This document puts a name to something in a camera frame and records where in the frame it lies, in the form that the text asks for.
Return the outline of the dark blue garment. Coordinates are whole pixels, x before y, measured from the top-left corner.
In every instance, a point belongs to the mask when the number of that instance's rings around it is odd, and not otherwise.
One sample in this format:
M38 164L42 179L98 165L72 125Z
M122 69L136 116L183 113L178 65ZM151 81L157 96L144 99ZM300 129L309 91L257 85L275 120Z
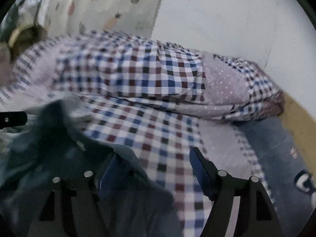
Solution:
M1 236L182 236L172 194L134 152L83 135L63 100L1 158Z

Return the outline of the blue cartoon pillow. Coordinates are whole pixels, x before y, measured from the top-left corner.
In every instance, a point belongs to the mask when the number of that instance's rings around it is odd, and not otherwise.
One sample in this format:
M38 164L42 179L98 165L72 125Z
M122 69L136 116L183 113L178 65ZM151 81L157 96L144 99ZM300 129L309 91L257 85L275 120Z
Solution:
M284 236L297 236L313 212L315 186L280 118L238 122L265 174Z

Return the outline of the checkered plaid bed sheet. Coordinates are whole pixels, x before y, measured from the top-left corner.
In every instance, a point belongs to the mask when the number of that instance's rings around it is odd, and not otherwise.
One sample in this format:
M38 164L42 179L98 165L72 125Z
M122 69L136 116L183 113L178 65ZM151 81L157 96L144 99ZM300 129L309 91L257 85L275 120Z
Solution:
M265 174L245 136L232 124L169 113L117 98L71 96L72 117L101 142L123 144L142 168L174 198L184 236L199 236L212 208L193 173L190 148L198 147L217 168L239 178Z

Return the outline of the plaid and dotted quilt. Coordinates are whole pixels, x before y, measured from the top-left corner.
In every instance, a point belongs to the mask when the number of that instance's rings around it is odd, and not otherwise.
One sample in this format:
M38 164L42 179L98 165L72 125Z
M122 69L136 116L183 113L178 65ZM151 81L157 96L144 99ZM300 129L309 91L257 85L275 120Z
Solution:
M284 94L252 61L122 32L58 36L13 64L1 102L34 91L98 95L205 119L251 120L284 111Z

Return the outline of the pineapple print wall cloth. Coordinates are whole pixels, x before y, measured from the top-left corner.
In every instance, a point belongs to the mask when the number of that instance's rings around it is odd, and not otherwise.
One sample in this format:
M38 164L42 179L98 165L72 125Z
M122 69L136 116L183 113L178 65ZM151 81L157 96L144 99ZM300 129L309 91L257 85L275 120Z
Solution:
M49 0L49 36L119 31L150 38L162 0Z

